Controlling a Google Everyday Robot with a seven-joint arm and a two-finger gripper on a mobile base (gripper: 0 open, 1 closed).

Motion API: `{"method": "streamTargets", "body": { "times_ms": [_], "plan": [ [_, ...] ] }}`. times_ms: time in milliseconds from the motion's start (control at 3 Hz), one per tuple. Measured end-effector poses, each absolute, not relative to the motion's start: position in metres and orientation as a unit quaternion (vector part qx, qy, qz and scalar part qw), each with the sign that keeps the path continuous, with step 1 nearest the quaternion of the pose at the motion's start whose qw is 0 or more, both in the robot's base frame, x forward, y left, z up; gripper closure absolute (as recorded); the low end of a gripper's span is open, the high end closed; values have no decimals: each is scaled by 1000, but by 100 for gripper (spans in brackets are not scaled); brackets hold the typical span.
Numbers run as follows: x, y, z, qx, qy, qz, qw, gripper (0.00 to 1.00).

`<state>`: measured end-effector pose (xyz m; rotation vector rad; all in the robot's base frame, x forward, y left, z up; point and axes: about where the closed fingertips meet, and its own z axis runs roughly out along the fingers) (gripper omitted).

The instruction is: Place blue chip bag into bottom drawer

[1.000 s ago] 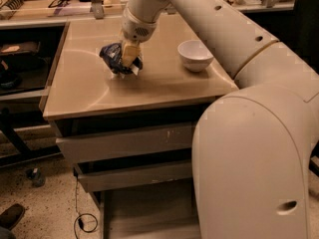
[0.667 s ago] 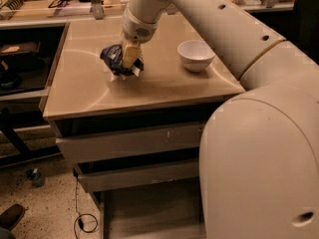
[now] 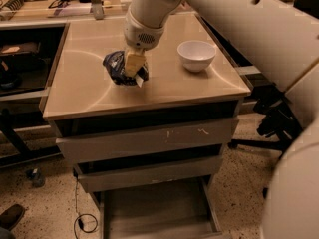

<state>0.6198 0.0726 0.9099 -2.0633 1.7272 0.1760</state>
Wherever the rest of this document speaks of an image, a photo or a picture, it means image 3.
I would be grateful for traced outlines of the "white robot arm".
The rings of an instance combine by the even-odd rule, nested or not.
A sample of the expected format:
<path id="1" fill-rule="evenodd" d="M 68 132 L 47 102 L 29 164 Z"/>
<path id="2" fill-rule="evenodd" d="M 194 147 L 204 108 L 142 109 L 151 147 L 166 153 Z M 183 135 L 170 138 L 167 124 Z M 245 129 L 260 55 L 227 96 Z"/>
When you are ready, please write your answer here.
<path id="1" fill-rule="evenodd" d="M 160 38 L 168 15 L 187 2 L 286 96 L 302 127 L 276 166 L 261 239 L 319 239 L 319 22 L 279 0 L 132 0 L 129 46 Z"/>

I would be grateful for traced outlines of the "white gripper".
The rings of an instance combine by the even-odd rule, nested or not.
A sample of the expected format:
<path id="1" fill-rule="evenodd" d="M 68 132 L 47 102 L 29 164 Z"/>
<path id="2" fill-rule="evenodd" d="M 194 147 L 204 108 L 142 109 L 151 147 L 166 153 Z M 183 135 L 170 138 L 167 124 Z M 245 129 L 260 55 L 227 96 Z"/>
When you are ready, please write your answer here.
<path id="1" fill-rule="evenodd" d="M 145 50 L 153 49 L 160 41 L 164 27 L 149 28 L 128 11 L 124 36 L 129 47 L 125 49 L 125 75 L 133 77 L 146 61 Z"/>

